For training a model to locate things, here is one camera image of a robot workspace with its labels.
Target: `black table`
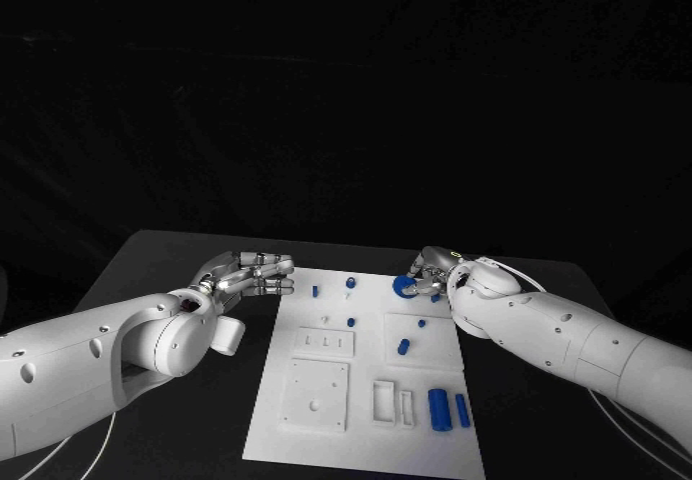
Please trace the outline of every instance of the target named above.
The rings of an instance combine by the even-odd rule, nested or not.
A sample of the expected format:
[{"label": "black table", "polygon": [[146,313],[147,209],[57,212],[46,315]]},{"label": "black table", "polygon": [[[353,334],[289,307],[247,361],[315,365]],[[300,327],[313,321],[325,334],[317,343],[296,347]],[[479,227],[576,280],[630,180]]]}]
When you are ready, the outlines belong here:
[{"label": "black table", "polygon": [[[473,255],[463,251],[463,245],[450,247]],[[418,253],[142,231],[123,246],[77,310],[186,287],[202,264],[230,250],[290,254],[299,267],[382,275],[405,273]],[[531,275],[551,293],[610,314],[577,265],[495,258]],[[244,299],[231,313],[247,324],[235,357],[209,351],[191,374],[147,392],[119,412],[90,479],[398,476],[241,459],[279,302],[271,296]],[[490,341],[457,332],[489,480],[678,478],[629,443],[583,387],[528,365]],[[75,435],[33,479],[80,479],[101,448],[108,424],[110,418]],[[52,448],[6,460],[0,478],[19,478]]]}]

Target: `robotic hand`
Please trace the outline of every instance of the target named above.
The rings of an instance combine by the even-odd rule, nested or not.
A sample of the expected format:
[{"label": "robotic hand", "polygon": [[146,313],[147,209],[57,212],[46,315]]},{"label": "robotic hand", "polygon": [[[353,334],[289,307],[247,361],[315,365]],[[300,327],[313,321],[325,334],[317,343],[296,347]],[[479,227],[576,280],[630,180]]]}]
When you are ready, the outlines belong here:
[{"label": "robotic hand", "polygon": [[189,288],[94,308],[0,335],[0,461],[68,438],[196,367],[234,355],[248,295],[293,293],[287,255],[225,253]]},{"label": "robotic hand", "polygon": [[[423,270],[423,279],[415,275]],[[525,293],[512,271],[538,288]],[[692,352],[545,293],[506,265],[426,247],[394,290],[447,295],[457,326],[652,421],[692,453]]]}]

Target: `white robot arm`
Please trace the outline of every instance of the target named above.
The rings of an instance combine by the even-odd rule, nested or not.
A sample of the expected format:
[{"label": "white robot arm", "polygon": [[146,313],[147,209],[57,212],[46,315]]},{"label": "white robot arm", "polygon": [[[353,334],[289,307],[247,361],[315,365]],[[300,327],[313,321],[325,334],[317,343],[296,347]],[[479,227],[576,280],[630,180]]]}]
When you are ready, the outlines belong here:
[{"label": "white robot arm", "polygon": [[692,352],[557,295],[522,293],[498,262],[470,261],[440,247],[426,247],[394,289],[405,298],[446,294],[469,334],[606,395],[692,453]]},{"label": "white robot arm", "polygon": [[192,286],[0,335],[0,461],[68,438],[196,367],[234,355],[244,324],[222,314],[242,296],[293,293],[287,255],[214,258]]}]

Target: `blue object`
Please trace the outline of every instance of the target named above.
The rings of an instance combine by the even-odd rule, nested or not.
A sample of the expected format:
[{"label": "blue object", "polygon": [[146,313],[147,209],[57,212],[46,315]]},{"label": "blue object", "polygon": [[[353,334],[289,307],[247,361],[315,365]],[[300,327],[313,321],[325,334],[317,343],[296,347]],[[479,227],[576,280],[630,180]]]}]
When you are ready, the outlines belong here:
[{"label": "blue object", "polygon": [[457,399],[457,410],[459,410],[459,419],[462,420],[462,426],[469,428],[472,426],[472,421],[469,420],[469,410],[466,409],[465,396],[457,393],[454,396]]},{"label": "blue object", "polygon": [[408,341],[408,338],[405,338],[401,343],[400,343],[400,349],[397,350],[400,352],[400,355],[405,355],[408,351],[408,346],[411,345],[411,342]]},{"label": "blue object", "polygon": [[428,390],[430,423],[436,432],[452,430],[450,404],[447,403],[447,391],[441,388]]},{"label": "blue object", "polygon": [[405,275],[400,275],[394,279],[392,283],[392,288],[394,288],[394,293],[401,297],[401,298],[414,298],[415,295],[404,295],[403,290],[415,283],[415,280],[413,278],[408,278]]}]

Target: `table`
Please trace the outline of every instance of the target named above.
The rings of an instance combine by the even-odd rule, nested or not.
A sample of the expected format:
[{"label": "table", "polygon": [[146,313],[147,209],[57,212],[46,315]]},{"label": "table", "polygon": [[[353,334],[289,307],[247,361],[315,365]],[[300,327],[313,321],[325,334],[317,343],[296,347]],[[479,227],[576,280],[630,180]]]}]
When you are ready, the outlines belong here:
[{"label": "table", "polygon": [[[463,251],[463,245],[449,247],[475,254]],[[77,311],[188,286],[202,264],[231,250],[290,254],[300,267],[382,275],[405,273],[418,254],[395,248],[144,230],[126,242]],[[493,258],[531,275],[551,293],[610,315],[577,265]],[[241,459],[279,302],[271,296],[245,298],[231,313],[247,325],[235,357],[209,351],[191,374],[119,412],[91,480],[395,477]],[[457,334],[489,480],[676,478],[629,443],[583,387],[528,365],[490,341],[459,329]],[[75,435],[32,479],[81,477],[108,424],[110,417]],[[0,478],[19,478],[52,448],[5,461]]]}]

